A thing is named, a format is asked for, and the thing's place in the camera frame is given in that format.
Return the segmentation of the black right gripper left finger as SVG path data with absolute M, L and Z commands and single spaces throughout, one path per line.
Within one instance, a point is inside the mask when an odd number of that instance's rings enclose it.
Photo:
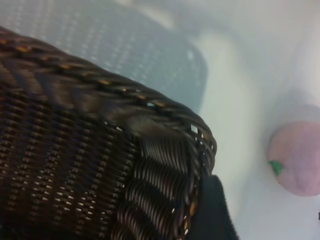
M 203 177 L 197 211 L 191 222 L 192 240 L 238 240 L 222 182 L 216 175 Z

